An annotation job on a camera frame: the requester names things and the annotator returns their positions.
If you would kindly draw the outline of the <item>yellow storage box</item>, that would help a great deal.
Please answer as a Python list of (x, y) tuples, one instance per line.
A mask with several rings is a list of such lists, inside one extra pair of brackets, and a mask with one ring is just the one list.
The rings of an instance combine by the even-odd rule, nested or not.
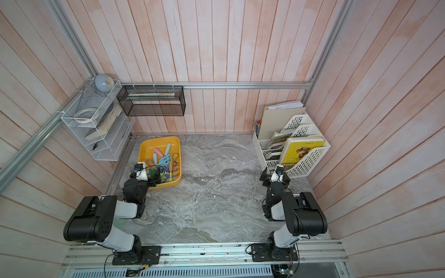
[(168, 167), (161, 168), (161, 183), (155, 187), (151, 187), (151, 190), (159, 190), (169, 188), (178, 185), (181, 182), (182, 169), (181, 169), (181, 146), (180, 140), (176, 136), (160, 137), (155, 139), (145, 140), (141, 143), (139, 150), (138, 162), (145, 162), (146, 165), (159, 165), (161, 159), (154, 151), (156, 147), (163, 154), (165, 154), (166, 146), (171, 143), (170, 165)]

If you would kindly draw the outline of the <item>light blue hand rake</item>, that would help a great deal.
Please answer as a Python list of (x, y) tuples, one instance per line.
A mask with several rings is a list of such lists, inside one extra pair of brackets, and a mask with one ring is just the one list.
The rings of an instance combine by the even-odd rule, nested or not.
[(162, 167), (168, 167), (170, 165), (170, 159), (172, 158), (171, 154), (170, 154), (170, 149), (171, 149), (171, 143), (168, 143), (166, 146), (166, 150), (165, 150), (165, 154), (164, 156), (159, 160), (159, 165)]

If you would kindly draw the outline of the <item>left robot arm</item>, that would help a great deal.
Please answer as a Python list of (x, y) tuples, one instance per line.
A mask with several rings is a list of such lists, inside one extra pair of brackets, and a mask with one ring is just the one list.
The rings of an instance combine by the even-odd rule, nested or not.
[(114, 226), (115, 219), (141, 218), (146, 208), (146, 196), (151, 187), (162, 182), (165, 168), (139, 162), (124, 183), (123, 200), (117, 195), (84, 197), (67, 221), (63, 237), (66, 241), (98, 244), (112, 250), (113, 264), (144, 262), (146, 255), (156, 260), (156, 253), (143, 247), (137, 235), (128, 234)]

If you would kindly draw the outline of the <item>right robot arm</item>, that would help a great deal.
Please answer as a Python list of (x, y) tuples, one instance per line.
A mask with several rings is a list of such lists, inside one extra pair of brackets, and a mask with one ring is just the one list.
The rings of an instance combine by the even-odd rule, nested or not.
[(311, 192), (294, 194), (289, 189), (290, 178), (280, 164), (274, 169), (265, 168), (260, 176), (267, 187), (262, 202), (265, 218), (284, 225), (270, 233), (265, 244), (251, 245), (253, 260), (284, 261), (297, 258), (296, 243), (301, 239), (325, 234), (327, 219)]

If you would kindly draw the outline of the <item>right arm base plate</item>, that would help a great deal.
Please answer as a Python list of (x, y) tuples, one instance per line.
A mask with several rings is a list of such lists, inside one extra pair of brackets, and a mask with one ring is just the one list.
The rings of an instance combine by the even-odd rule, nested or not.
[(297, 261), (297, 250), (293, 248), (278, 248), (267, 243), (254, 243), (250, 246), (250, 253), (254, 262)]

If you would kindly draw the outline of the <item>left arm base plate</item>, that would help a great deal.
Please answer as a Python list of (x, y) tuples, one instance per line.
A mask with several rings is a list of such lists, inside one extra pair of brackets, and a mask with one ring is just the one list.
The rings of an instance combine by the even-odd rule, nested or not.
[(128, 252), (117, 252), (114, 253), (112, 265), (157, 265), (161, 250), (161, 246), (141, 246)]

